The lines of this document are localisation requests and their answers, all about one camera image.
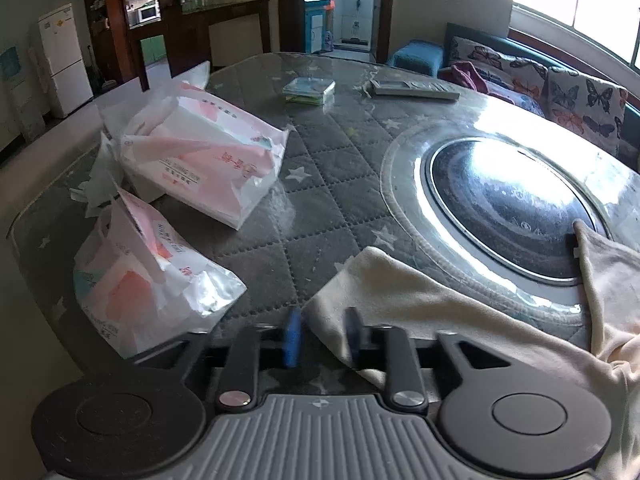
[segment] white refrigerator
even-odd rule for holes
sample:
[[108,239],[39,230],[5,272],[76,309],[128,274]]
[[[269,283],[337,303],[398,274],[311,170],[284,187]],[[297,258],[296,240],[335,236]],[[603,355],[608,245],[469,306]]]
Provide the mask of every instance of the white refrigerator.
[[41,16],[38,32],[51,110],[63,119],[94,97],[71,4]]

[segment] wooden door frame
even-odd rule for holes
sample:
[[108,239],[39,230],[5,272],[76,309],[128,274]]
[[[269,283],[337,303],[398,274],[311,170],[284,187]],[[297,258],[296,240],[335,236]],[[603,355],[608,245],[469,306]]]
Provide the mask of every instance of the wooden door frame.
[[[380,0],[380,24],[378,25],[378,47],[376,62],[386,63],[389,58],[391,16],[394,0]],[[304,0],[278,0],[280,50],[283,52],[305,51],[305,6]]]

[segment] white remote control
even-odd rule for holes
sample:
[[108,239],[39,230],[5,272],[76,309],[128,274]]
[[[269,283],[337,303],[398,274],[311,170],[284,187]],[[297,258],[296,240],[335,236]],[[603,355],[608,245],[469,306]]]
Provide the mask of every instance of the white remote control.
[[415,81],[375,81],[372,80],[376,95],[396,95],[409,97],[426,97],[429,99],[445,99],[457,101],[460,92],[440,82],[418,83]]

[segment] sofa armrest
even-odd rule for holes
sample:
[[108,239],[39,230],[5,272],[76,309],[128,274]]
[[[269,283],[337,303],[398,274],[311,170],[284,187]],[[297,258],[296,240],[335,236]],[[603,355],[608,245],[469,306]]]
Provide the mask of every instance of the sofa armrest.
[[428,41],[413,40],[393,54],[387,64],[436,77],[444,65],[444,48]]

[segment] beige cloth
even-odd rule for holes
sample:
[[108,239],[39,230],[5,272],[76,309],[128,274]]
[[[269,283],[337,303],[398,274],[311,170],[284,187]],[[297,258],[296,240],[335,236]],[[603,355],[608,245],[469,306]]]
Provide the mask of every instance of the beige cloth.
[[[375,248],[366,248],[303,310],[320,340],[348,364],[344,310],[366,324],[393,324],[412,337],[453,330],[592,391],[609,409],[610,443],[598,465],[603,480],[640,474],[640,254],[575,225],[593,317],[593,354],[444,287]],[[380,386],[383,375],[365,377]]]

